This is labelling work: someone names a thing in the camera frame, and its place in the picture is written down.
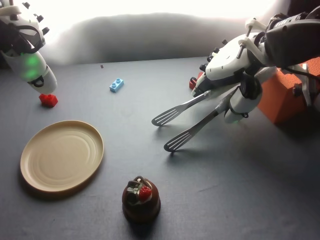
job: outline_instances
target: orange box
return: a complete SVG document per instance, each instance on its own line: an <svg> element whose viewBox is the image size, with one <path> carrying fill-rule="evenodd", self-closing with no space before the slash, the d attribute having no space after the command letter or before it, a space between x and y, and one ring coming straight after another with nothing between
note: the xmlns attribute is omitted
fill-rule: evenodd
<svg viewBox="0 0 320 240"><path fill-rule="evenodd" d="M320 57L310 59L306 63L311 74L320 75ZM306 110L303 95L293 95L295 84L301 85L301 81L295 75L284 75L281 71L262 84L263 93L258 108L272 123L282 123Z"/></svg>

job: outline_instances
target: robotic hand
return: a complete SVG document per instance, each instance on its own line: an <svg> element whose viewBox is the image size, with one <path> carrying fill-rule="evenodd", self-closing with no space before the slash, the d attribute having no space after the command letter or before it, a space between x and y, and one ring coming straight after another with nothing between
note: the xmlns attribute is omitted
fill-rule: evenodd
<svg viewBox="0 0 320 240"><path fill-rule="evenodd" d="M29 4L0 0L0 53L12 70L41 94L50 94L57 80L38 52L45 45L45 27L39 30L41 15L31 14Z"/></svg>
<svg viewBox="0 0 320 240"><path fill-rule="evenodd" d="M318 77L308 72L308 66L299 65L320 56L320 6L311 13L300 13L288 17L282 13L270 19L267 25L249 19L245 23L247 34L230 42L224 40L224 47L215 48L207 58L209 63L200 66L204 73L198 78L192 96L182 105L173 107L152 120L155 126L162 126L187 108L211 97L217 97L234 88L225 96L212 113L195 126L180 133L164 145L168 152L174 152L188 142L205 124L224 113L226 123L247 118L262 97L261 84L281 68L284 74L295 74L302 82L302 93L307 106L317 98L315 80Z"/></svg>

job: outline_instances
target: gray table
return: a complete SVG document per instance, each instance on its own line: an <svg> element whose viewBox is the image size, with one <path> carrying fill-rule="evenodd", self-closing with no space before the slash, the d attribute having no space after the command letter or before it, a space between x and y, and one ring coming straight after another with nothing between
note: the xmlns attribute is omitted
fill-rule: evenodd
<svg viewBox="0 0 320 240"><path fill-rule="evenodd" d="M1 240L315 240L320 237L319 118L275 127L255 109L238 124L219 116L181 152L163 145L212 111L199 103L168 126L151 119L191 98L188 81L205 58L53 67L58 104L1 71ZM124 79L116 94L109 85ZM91 183L64 199L30 195L19 182L20 157L39 130L63 120L95 126L105 144ZM121 196L143 175L159 189L162 207L150 225L129 224Z"/></svg>

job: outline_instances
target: round plate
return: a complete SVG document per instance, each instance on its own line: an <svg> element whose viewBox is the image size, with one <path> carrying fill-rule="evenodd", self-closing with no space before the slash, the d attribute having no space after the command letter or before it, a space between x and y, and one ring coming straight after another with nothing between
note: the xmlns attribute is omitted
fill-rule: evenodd
<svg viewBox="0 0 320 240"><path fill-rule="evenodd" d="M100 133L82 121L61 121L39 131L25 146L20 162L24 179L44 192L70 190L85 182L104 154Z"/></svg>

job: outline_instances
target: plate rim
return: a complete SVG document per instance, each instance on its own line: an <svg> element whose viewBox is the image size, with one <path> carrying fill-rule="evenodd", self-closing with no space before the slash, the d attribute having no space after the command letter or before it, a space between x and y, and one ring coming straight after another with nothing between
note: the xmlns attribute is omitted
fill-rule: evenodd
<svg viewBox="0 0 320 240"><path fill-rule="evenodd" d="M25 167L23 167L23 155L24 155L24 152L26 150L26 148L28 147L28 145L30 144L30 142L35 138L35 136L37 136L40 132L44 131L45 129L49 128L49 127L52 127L53 125L56 125L56 124L61 124L61 123L65 123L65 122L68 122L68 123L71 123L71 122L77 122L77 123L81 123L81 124L85 124L87 126L90 126L91 128L94 129L94 131L98 134L98 136L100 137L101 139L101 142L102 142L102 153L101 153L101 158L99 160L99 164L97 166L97 168L87 177L85 178L83 181L81 181L80 183L78 183L77 185L75 186L72 186L72 187L69 187L67 189L61 189L61 190L44 190L44 189L40 189L38 187L35 187L34 185L32 185L29 181L28 181L28 177L26 178L25 175L27 174L25 172ZM29 184L29 186L31 186L32 188L38 190L38 191L41 191L43 193L48 193L48 194L52 194L52 193L63 193L63 192L67 192L67 191L71 191L79 186L81 186L82 184L84 184L85 182L87 182L95 173L96 171L99 169L100 165L101 165L101 162L104 158L104 154L105 154L105 144L104 144L104 140L100 134L100 132L94 127L92 126L91 124L85 122L85 121L80 121L80 120L63 120L63 121L57 121L55 123L52 123L48 126L45 126L44 128L42 128L41 130L39 130L35 135L33 135L30 140L27 142L27 144L24 146L23 148L23 151L22 151L22 154L21 154L21 157L20 157L20 173L22 174L23 176L23 179Z"/></svg>

